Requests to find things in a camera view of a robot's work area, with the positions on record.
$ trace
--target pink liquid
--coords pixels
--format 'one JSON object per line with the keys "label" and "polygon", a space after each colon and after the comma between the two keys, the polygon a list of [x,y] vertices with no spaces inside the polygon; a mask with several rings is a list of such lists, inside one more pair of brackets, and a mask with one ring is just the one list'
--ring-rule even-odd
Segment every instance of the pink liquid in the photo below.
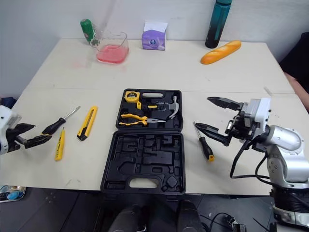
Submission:
{"label": "pink liquid", "polygon": [[121,63],[129,52],[128,47],[106,45],[97,53],[97,59],[108,63]]}

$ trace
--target small box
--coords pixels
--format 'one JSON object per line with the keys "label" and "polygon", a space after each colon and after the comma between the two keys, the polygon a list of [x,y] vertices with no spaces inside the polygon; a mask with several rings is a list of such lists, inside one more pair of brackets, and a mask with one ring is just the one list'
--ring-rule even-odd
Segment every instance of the small box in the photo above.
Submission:
{"label": "small box", "polygon": [[145,22],[144,33],[141,36],[143,49],[165,50],[167,23]]}

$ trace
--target pliers handle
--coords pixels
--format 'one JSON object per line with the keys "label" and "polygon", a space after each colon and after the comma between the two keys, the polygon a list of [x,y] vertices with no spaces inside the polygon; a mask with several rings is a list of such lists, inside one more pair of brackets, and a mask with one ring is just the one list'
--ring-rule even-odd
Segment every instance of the pliers handle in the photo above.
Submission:
{"label": "pliers handle", "polygon": [[137,122],[132,122],[132,123],[124,123],[124,122],[119,122],[120,125],[124,125],[124,126],[131,126],[131,125],[137,125],[139,123],[142,123],[144,126],[147,125],[147,117],[140,117],[138,115],[134,115],[134,114],[124,114],[124,115],[120,115],[122,118],[135,118],[139,121]]}

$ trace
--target teal water bottle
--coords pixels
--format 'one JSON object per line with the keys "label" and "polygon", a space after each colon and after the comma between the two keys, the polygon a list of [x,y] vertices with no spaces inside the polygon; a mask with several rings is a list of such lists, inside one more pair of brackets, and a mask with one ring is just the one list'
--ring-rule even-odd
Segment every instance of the teal water bottle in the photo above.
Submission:
{"label": "teal water bottle", "polygon": [[218,46],[231,3],[232,0],[216,0],[205,41],[206,47],[215,48]]}

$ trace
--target white table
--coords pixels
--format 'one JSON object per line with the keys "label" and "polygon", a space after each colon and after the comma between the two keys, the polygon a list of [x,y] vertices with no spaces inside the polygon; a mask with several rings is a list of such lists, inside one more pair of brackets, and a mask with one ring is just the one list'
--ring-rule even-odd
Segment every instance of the white table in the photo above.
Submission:
{"label": "white table", "polygon": [[[37,125],[25,133],[29,138],[80,105],[81,109],[65,124],[64,157],[54,161],[59,130],[44,145],[2,155],[0,183],[99,190],[123,90],[179,89],[183,93],[186,192],[268,195],[270,187],[257,180],[229,178],[232,160],[241,146],[239,141],[234,139],[225,147],[207,139],[216,155],[214,163],[207,163],[192,123],[211,124],[223,133],[236,114],[210,103],[206,99],[209,96],[239,102],[271,96],[269,124],[294,128],[309,140],[308,114],[267,46],[243,43],[239,51],[211,65],[199,63],[209,50],[203,42],[168,41],[166,51],[142,50],[140,41],[129,41],[129,46],[124,63],[109,65],[98,63],[83,40],[59,41],[14,111],[22,115],[22,122]],[[97,117],[90,137],[80,142],[76,134],[92,105],[98,106]],[[262,156],[253,150],[244,152],[235,174],[252,174]],[[260,174],[267,174],[265,165]]]}

